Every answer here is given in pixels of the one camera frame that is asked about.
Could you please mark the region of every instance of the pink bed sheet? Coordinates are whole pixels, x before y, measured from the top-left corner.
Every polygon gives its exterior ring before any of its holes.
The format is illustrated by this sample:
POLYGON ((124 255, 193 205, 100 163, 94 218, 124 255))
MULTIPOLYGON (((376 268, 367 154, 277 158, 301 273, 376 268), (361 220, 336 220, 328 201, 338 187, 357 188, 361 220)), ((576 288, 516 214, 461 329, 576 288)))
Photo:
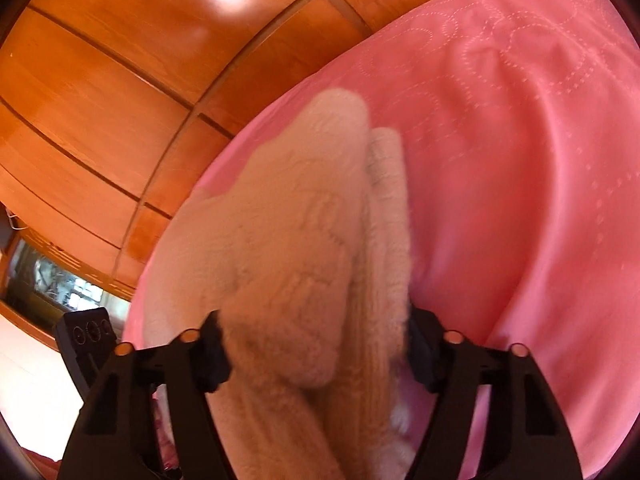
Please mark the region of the pink bed sheet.
MULTIPOLYGON (((196 187, 224 193, 337 86, 402 135, 414 302, 479 344, 527 344, 598 471, 640 411, 640 52, 622 19, 608 0, 433 0, 270 105, 196 187)), ((138 346, 144 295, 143 275, 138 346)), ((405 392, 417 441, 430 399, 405 392)))

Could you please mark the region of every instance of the wooden trim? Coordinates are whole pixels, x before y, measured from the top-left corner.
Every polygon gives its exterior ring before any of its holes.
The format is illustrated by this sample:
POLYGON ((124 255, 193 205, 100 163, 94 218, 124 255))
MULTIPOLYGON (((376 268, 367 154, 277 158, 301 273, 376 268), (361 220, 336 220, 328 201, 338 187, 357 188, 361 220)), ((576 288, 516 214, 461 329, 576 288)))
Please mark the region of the wooden trim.
POLYGON ((40 327, 35 326, 31 321, 18 314, 14 309, 0 300, 0 316, 17 326, 24 333, 30 335, 35 340, 40 341, 52 350, 59 352, 55 338, 44 332, 40 327))
MULTIPOLYGON (((161 91, 163 94, 169 96, 179 105, 187 108, 187 110, 191 110, 193 108, 193 105, 191 105, 191 103, 187 99, 183 98, 180 94, 178 94, 178 92, 172 90, 168 85, 165 85, 160 80, 153 77, 151 74, 144 72, 141 68, 139 68, 132 62, 129 62, 129 60, 126 57, 121 56, 115 50, 112 50, 108 46, 101 44, 99 41, 94 40, 93 38, 91 38, 89 35, 82 32, 81 30, 69 25, 63 20, 58 19, 52 14, 49 14, 46 10, 41 9, 40 7, 32 3, 29 3, 29 5, 27 5, 27 8, 33 10, 34 12, 37 12, 38 14, 42 15, 44 18, 47 18, 49 21, 52 21, 53 23, 55 23, 57 26, 64 28, 67 32, 73 34, 74 36, 77 36, 78 38, 83 40, 85 43, 90 44, 95 50, 98 50, 101 53, 103 53, 105 56, 110 57, 116 63, 119 63, 120 65, 128 69, 130 72, 133 72, 136 76, 142 79, 142 81, 148 83, 156 90, 161 91)), ((101 174, 98 174, 98 176, 104 179, 104 177, 101 174)))
MULTIPOLYGON (((240 62, 244 61, 249 54, 252 53, 264 40, 266 40, 271 34, 273 34, 284 22, 286 22, 291 16, 297 13, 300 9, 302 9, 306 4, 308 4, 311 0, 295 0, 292 4, 289 5, 286 9, 282 10, 278 15, 276 15, 269 23, 267 23, 257 34, 252 37, 247 44, 245 44, 242 49, 234 56, 234 58, 226 64, 226 66, 211 82, 209 87, 204 91, 204 94, 200 96, 200 98, 196 101, 188 113, 187 117, 184 119, 175 135, 171 139, 171 142, 167 145, 164 153, 158 160, 156 164, 156 168, 153 170, 151 177, 146 183, 145 188, 142 190, 140 194, 140 201, 138 202, 138 208, 136 212, 131 216, 131 222, 129 223, 129 227, 127 227, 127 231, 125 232, 124 241, 122 243, 122 247, 126 247, 129 243, 129 239, 131 238, 131 234, 133 232, 133 228, 136 222, 136 219, 140 216, 140 213, 145 207, 146 197, 148 195, 148 191, 151 188, 156 176, 158 175, 158 169, 160 165, 164 161, 166 154, 171 149, 172 145, 178 139, 178 137, 185 131, 191 124, 193 124, 198 116, 201 113, 204 113, 207 103, 209 103, 213 94, 218 90, 218 88, 222 85, 222 83, 226 80, 226 78, 231 74, 236 67, 240 64, 240 62)), ((122 253, 124 249, 122 249, 118 256, 116 257, 116 262, 113 266, 113 271, 111 273, 112 276, 115 275, 118 266, 120 265, 120 259, 122 258, 122 253)))
MULTIPOLYGON (((18 220, 20 227, 27 227, 21 220, 18 220)), ((127 286, 117 280, 112 279, 107 274, 88 266, 86 263, 81 262, 71 254, 64 251, 62 248, 57 247, 45 237, 34 231, 32 228, 24 229, 20 231, 18 235, 30 246, 40 251, 52 262, 58 264, 63 269, 74 273, 76 276, 99 286, 102 290, 107 291, 110 294, 122 298, 123 300, 131 301, 135 288, 127 286)))

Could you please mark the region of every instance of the black frame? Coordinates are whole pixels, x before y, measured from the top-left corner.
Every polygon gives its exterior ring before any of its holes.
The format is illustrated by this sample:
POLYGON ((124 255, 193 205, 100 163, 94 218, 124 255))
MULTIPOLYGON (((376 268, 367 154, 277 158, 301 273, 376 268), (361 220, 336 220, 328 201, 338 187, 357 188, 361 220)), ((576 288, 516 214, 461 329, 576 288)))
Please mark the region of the black frame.
MULTIPOLYGON (((78 391, 87 385, 89 391, 59 480, 85 480, 89 472, 94 480, 236 480, 205 398, 231 373, 218 312, 199 330, 139 351, 130 343, 116 345, 109 329, 102 336, 87 331, 91 340, 77 338, 87 323, 108 327, 108 314, 100 308, 72 312, 56 326, 67 365, 86 357, 102 362, 97 374, 69 367, 78 391), (160 460, 152 409, 160 384, 166 384, 179 470, 165 471, 160 460)), ((457 480, 481 384, 492 389, 474 480, 582 480, 562 411, 524 345, 507 351, 476 346, 460 332, 446 332, 432 312, 412 307, 407 357, 414 378, 438 400, 405 480, 457 480)))
MULTIPOLYGON (((29 1, 0 0, 0 46, 29 1)), ((640 44, 640 0, 611 1, 640 44)), ((0 471, 3 480, 42 480, 40 473, 15 441, 1 413, 0 471)), ((640 478, 640 416, 615 457, 596 478, 597 480, 634 480, 640 478)))

